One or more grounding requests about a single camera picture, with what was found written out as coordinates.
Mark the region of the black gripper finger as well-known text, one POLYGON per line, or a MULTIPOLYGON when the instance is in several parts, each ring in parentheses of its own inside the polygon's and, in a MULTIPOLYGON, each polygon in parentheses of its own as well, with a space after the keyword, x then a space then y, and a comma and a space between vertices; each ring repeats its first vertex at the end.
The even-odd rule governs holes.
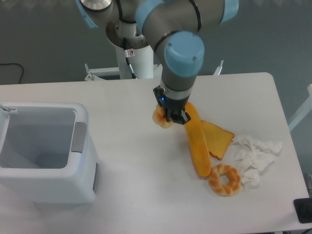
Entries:
POLYGON ((156 97, 157 103, 160 107, 163 107, 163 102, 165 101, 164 89, 160 85, 153 89, 153 93, 156 97))
POLYGON ((177 124, 186 124, 191 120, 190 115, 183 108, 168 108, 167 121, 177 124))

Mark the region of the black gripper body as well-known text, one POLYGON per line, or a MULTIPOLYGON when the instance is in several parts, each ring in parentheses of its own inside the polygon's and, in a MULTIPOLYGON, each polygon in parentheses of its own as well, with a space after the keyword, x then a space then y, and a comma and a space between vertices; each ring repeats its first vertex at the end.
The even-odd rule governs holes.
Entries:
POLYGON ((189 96, 186 96, 184 98, 180 99, 174 99, 170 98, 168 95, 165 94, 164 91, 164 96, 165 96, 165 101, 163 102, 163 110, 165 112, 165 117, 167 117, 167 109, 168 108, 183 108, 185 110, 185 105, 188 101, 189 96))

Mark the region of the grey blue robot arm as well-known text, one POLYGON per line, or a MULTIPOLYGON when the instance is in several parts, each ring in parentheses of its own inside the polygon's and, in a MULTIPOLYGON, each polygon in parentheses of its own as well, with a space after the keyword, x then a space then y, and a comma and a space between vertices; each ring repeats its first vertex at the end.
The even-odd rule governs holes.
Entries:
POLYGON ((78 0, 81 15, 92 27, 103 26, 109 41, 123 50, 151 48, 162 65, 153 92, 167 122, 185 124, 185 109, 200 71, 205 46, 198 32, 232 19, 236 0, 78 0))

